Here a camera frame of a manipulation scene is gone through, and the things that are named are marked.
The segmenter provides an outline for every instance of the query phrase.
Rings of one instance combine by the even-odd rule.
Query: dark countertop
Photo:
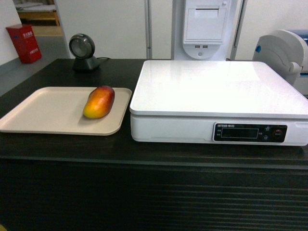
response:
[[[92,73],[76,73],[58,59],[0,97],[0,117],[43,87],[111,87],[134,91],[145,60],[103,60]],[[151,143],[134,141],[129,106],[121,129],[110,136],[0,133],[2,160],[50,160],[192,167],[308,169],[308,148],[296,146]]]

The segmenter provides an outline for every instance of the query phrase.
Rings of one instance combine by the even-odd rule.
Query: digital scale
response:
[[[146,61],[130,113],[136,141],[308,144],[308,100],[261,62]]]

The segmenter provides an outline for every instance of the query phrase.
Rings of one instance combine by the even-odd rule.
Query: red box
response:
[[[6,29],[22,63],[33,63],[42,57],[31,25],[17,24]]]

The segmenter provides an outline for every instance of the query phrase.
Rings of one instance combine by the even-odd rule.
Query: plastic tray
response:
[[[1,132],[55,133],[107,136],[116,133],[128,106],[131,90],[114,88],[115,101],[108,115],[83,116],[90,87],[41,88],[0,119]]]

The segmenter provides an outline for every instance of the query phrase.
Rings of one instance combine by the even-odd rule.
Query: blue object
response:
[[[256,52],[260,53],[260,51],[261,51],[261,46],[259,45],[256,47]]]

